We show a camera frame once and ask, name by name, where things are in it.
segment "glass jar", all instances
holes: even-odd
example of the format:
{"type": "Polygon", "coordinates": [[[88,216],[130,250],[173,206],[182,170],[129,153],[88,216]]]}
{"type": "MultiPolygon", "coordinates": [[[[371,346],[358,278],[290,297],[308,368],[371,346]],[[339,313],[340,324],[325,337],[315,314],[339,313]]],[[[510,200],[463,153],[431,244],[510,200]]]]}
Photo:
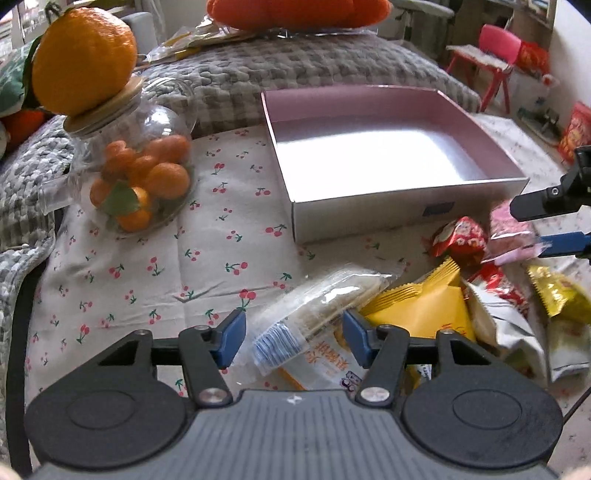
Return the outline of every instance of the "glass jar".
{"type": "Polygon", "coordinates": [[[191,152],[194,94],[171,78],[142,85],[140,77],[131,77],[103,105],[66,118],[74,158],[68,174],[41,185],[45,215],[77,203],[97,226],[125,236],[168,222],[183,207],[197,181],[191,152]],[[167,87],[182,95],[148,100],[167,87]],[[179,98],[170,108],[157,103],[179,98]]]}

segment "stuffed carrot toy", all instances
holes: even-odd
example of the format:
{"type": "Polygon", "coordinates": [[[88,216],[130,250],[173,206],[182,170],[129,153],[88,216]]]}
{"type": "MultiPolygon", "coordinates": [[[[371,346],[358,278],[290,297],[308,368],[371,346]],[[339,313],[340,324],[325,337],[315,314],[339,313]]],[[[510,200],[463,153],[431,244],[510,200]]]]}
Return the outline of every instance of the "stuffed carrot toy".
{"type": "Polygon", "coordinates": [[[359,28],[384,20],[389,0],[207,0],[207,13],[233,28],[262,31],[359,28]]]}

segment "black cable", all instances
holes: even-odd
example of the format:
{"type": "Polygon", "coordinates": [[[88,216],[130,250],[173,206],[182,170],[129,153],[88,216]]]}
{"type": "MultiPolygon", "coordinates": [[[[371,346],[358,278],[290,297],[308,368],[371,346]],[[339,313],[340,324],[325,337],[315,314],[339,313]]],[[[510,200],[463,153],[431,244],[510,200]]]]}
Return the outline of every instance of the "black cable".
{"type": "Polygon", "coordinates": [[[579,399],[573,404],[572,407],[570,407],[570,410],[564,415],[564,420],[562,425],[566,425],[566,422],[568,422],[570,420],[570,418],[573,416],[574,412],[576,412],[579,407],[583,404],[583,402],[585,400],[587,400],[588,396],[591,395],[591,387],[587,388],[587,390],[585,390],[583,392],[583,395],[581,395],[579,397],[579,399]]]}

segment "snack packet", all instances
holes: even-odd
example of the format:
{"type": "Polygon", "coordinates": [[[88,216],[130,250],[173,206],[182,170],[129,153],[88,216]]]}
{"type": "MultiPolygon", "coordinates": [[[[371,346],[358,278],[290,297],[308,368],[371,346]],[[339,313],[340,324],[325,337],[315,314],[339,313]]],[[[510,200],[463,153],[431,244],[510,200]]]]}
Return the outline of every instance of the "snack packet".
{"type": "Polygon", "coordinates": [[[254,364],[268,375],[306,350],[331,320],[346,309],[363,307],[398,276],[348,264],[294,288],[251,317],[254,364]]]}
{"type": "Polygon", "coordinates": [[[555,317],[548,324],[548,363],[553,381],[585,373],[591,367],[591,335],[589,326],[555,317]]]}
{"type": "Polygon", "coordinates": [[[437,230],[428,246],[432,257],[449,255],[462,268],[478,265],[484,257],[486,234],[470,217],[462,217],[437,230]]]}
{"type": "Polygon", "coordinates": [[[530,265],[527,273],[549,317],[560,314],[575,322],[591,323],[591,300],[581,286],[541,265],[530,265]]]}
{"type": "Polygon", "coordinates": [[[526,377],[547,383],[544,349],[527,320],[508,300],[484,286],[467,283],[468,310],[478,340],[526,377]]]}
{"type": "Polygon", "coordinates": [[[529,222],[518,222],[510,211],[511,201],[506,200],[491,211],[491,232],[482,262],[504,265],[537,258],[549,247],[541,241],[529,222]]]}
{"type": "Polygon", "coordinates": [[[493,263],[485,264],[468,279],[473,285],[497,295],[511,303],[525,318],[530,310],[530,304],[516,285],[512,284],[503,271],[493,263]]]}
{"type": "Polygon", "coordinates": [[[344,388],[355,392],[365,370],[359,366],[343,336],[340,319],[330,322],[310,342],[308,350],[280,369],[298,390],[344,388]]]}
{"type": "Polygon", "coordinates": [[[388,290],[361,310],[371,324],[389,323],[413,337],[435,338],[438,330],[452,328],[474,340],[464,303],[460,267],[448,258],[421,283],[388,290]]]}

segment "chair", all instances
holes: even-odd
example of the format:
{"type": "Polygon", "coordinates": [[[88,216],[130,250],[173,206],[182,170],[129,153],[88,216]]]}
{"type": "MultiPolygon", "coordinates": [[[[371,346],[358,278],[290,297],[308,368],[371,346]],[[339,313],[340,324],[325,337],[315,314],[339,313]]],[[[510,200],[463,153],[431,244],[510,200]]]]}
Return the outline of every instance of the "chair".
{"type": "Polygon", "coordinates": [[[521,49],[521,39],[513,33],[495,27],[494,25],[484,25],[480,31],[478,39],[478,48],[472,45],[449,46],[453,57],[447,72],[451,73],[458,59],[465,61],[468,86],[474,89],[474,77],[470,65],[476,65],[479,69],[485,69],[493,74],[492,82],[482,98],[481,112],[486,110],[494,95],[503,85],[505,94],[505,109],[507,114],[511,113],[511,102],[509,100],[509,90],[507,80],[513,71],[513,66],[517,62],[519,50],[521,49]]]}

